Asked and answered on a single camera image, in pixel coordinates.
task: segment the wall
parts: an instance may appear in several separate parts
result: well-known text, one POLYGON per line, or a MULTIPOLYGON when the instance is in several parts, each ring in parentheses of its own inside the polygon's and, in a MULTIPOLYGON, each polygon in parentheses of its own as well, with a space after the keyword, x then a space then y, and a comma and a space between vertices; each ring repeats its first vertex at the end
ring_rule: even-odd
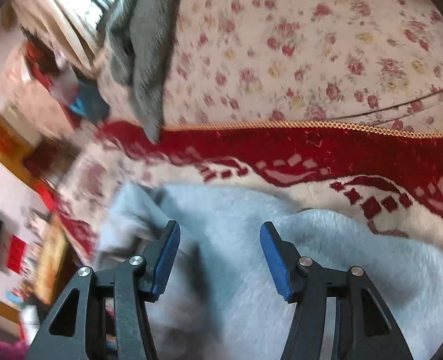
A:
MULTIPOLYGON (((30 208, 46 212, 36 192, 0 163, 0 211, 4 216, 5 230, 27 243, 33 240, 32 233, 25 228, 25 213, 30 208)), ((8 270, 0 271, 0 300, 9 303, 6 291, 17 286, 19 282, 18 274, 8 270)))
MULTIPOLYGON (((25 39, 18 26, 6 31, 1 24, 0 12, 0 79, 5 67, 6 60, 15 46, 25 39)), ((10 101, 0 93, 0 115, 32 146, 40 141, 40 133, 21 115, 11 107, 10 101)))

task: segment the bed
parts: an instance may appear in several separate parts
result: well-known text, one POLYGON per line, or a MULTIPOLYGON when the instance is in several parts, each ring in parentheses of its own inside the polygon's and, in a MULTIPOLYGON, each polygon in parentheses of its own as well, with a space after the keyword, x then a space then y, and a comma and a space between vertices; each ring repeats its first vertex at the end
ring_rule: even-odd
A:
MULTIPOLYGON (((128 92, 100 90, 136 121, 128 92)), ((443 130, 443 16, 431 0, 181 0, 165 124, 335 120, 443 130)))

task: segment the blue object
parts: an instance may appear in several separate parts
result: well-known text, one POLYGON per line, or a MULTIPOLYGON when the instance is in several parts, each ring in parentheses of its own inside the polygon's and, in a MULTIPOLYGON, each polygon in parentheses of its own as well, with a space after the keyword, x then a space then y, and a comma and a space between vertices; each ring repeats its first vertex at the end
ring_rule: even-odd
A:
POLYGON ((13 292, 11 292, 11 291, 6 291, 5 294, 6 294, 6 298, 7 298, 10 302, 16 304, 17 306, 20 306, 20 305, 23 304, 23 299, 22 299, 21 297, 15 295, 13 292))
POLYGON ((151 293, 155 297, 159 297, 165 292, 168 283, 169 274, 172 271, 173 262, 175 261, 176 252, 180 245, 180 225, 175 223, 168 240, 163 246, 160 258, 153 269, 153 287, 151 293))
POLYGON ((283 299, 288 302, 293 296, 293 290, 289 286, 289 271, 265 223, 261 225, 260 242, 275 287, 283 299))
POLYGON ((80 84, 78 97, 68 108, 91 123, 105 120, 109 115, 109 105, 101 97, 96 84, 78 82, 80 84))

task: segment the gray towel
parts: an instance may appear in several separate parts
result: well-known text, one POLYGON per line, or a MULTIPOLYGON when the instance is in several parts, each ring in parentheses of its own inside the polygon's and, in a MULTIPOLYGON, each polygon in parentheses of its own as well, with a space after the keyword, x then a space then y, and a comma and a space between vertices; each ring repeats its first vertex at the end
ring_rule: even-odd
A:
POLYGON ((163 123, 163 83, 177 6, 177 0, 119 0, 107 25, 113 78, 131 86, 134 115, 154 143, 163 123))
MULTIPOLYGON (((421 242, 374 235, 336 212, 297 212, 289 202, 237 187, 126 183, 108 212, 100 251, 157 238, 169 219, 181 244, 166 292, 147 304, 160 359, 279 359, 293 304, 278 295, 260 245, 272 221, 302 256, 327 268, 361 266, 412 351, 428 360, 443 342, 443 252, 421 242)), ((331 359, 335 304, 328 302, 321 360, 331 359)))

